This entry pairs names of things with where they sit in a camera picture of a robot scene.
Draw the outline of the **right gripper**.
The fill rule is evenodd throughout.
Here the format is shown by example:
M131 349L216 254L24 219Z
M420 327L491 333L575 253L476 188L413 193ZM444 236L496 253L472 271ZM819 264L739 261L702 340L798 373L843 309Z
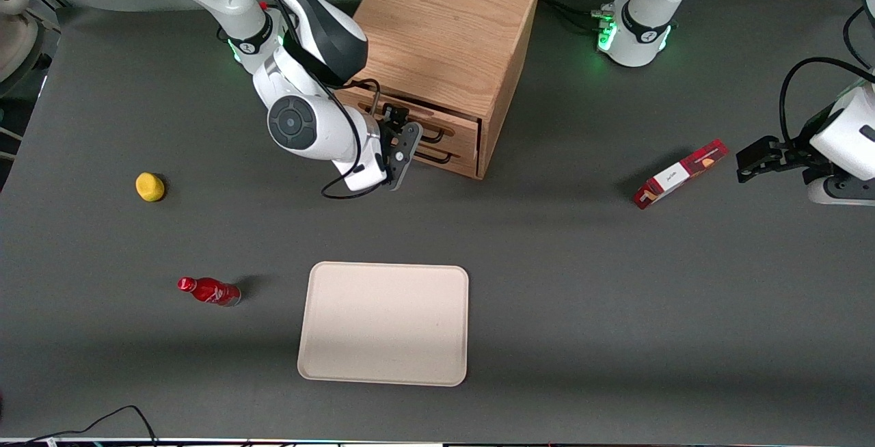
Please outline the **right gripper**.
M337 168L343 176L347 188L354 192L380 185L388 178L383 159L383 139L401 138L407 127L409 108L400 105L383 104L380 126L370 116L351 114L354 130L346 126L350 133L346 150L337 160Z

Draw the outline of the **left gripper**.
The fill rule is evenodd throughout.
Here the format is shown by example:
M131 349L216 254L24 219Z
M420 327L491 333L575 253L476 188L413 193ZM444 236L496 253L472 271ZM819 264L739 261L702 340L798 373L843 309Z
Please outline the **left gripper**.
M862 181L871 181L874 177L873 128L873 83L860 82L838 97L810 144L798 137L787 141L768 135L738 151L738 182L749 182L766 173L803 169L804 185L812 185L818 179L833 175L831 163ZM821 154L831 163L819 163Z

